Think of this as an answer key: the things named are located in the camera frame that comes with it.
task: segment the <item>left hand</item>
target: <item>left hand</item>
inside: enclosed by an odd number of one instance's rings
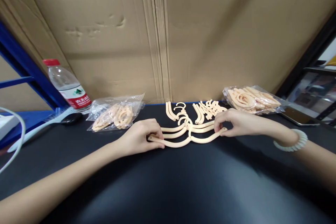
[[[165,145],[162,143],[147,142],[147,136],[150,134],[155,134],[158,138],[163,139],[161,127],[155,119],[134,123],[115,143],[123,156],[147,152],[157,148],[164,149]]]

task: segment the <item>bottle label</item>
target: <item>bottle label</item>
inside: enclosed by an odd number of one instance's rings
[[[74,109],[81,109],[91,104],[90,98],[81,85],[68,90],[60,90],[59,92]]]

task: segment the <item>hand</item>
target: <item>hand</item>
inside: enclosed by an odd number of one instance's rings
[[[225,121],[233,124],[233,129],[221,133],[221,136],[227,137],[239,135],[268,135],[270,129],[275,129],[275,127],[281,125],[272,120],[230,108],[216,115],[214,124],[215,132],[218,132],[222,128],[222,122]]]
[[[142,153],[157,148],[164,149],[165,145],[162,143],[147,142],[147,136],[152,133],[158,138],[163,139],[161,127],[155,119],[138,121],[130,127],[122,137],[115,141],[115,143],[118,144],[123,156]]]

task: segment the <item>red bottle cap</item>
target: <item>red bottle cap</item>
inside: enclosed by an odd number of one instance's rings
[[[58,59],[45,59],[43,60],[43,63],[46,66],[60,65],[60,62],[58,61]]]

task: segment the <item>right hand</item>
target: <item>right hand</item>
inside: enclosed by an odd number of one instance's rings
[[[222,128],[222,122],[225,121],[231,122],[233,124],[233,129],[221,133],[222,137],[263,135],[267,134],[268,129],[277,126],[277,123],[272,120],[230,108],[229,110],[220,112],[216,115],[214,123],[215,132],[218,132]]]

